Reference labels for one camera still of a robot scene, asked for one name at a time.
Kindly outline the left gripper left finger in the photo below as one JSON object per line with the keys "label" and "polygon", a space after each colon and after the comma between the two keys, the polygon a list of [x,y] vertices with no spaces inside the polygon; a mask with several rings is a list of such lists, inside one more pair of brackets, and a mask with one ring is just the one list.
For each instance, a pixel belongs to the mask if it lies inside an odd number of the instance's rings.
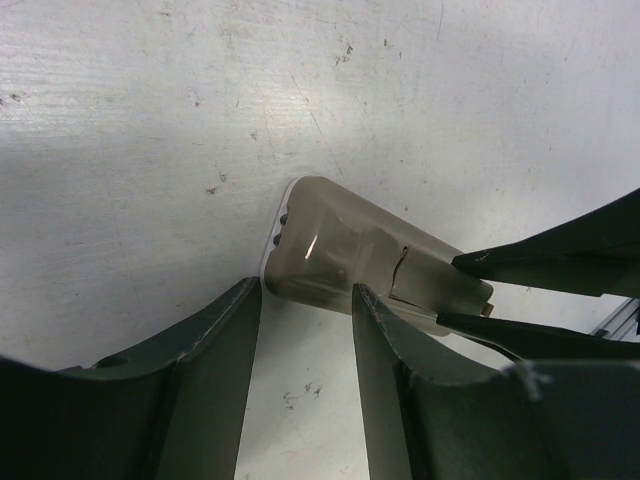
{"label": "left gripper left finger", "polygon": [[260,323],[257,278],[83,368],[1,361],[5,479],[230,479]]}

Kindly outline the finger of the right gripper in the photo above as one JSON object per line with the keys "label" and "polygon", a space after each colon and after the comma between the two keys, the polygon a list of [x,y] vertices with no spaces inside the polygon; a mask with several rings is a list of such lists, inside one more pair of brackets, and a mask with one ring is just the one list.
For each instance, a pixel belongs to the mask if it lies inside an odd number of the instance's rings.
{"label": "finger of the right gripper", "polygon": [[639,344],[559,327],[441,313],[436,323],[511,360],[638,360]]}
{"label": "finger of the right gripper", "polygon": [[473,277],[600,297],[639,297],[639,191],[519,242],[456,256]]}

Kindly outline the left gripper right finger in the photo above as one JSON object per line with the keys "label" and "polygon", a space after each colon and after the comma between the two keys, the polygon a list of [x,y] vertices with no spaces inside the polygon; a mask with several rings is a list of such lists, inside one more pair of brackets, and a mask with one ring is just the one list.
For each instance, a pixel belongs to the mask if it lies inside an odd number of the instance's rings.
{"label": "left gripper right finger", "polygon": [[352,293],[374,479],[635,479],[638,360],[511,360],[494,369]]}

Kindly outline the beige white remote control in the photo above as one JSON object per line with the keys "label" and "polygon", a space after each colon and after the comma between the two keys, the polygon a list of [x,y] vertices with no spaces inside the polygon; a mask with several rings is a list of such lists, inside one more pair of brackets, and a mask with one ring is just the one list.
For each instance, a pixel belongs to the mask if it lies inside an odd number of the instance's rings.
{"label": "beige white remote control", "polygon": [[278,208],[261,279],[280,299],[341,314],[351,313],[352,289],[364,284],[402,318],[388,294],[407,246],[451,265],[460,253],[332,180],[300,177]]}

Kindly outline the beige battery cover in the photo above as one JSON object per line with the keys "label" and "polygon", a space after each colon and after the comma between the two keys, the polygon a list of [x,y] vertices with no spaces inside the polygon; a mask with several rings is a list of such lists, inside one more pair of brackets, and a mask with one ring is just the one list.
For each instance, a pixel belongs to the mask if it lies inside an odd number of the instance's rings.
{"label": "beige battery cover", "polygon": [[450,263],[411,246],[403,249],[388,294],[389,306],[419,330],[438,337],[451,333],[437,324],[443,313],[488,317],[493,287]]}

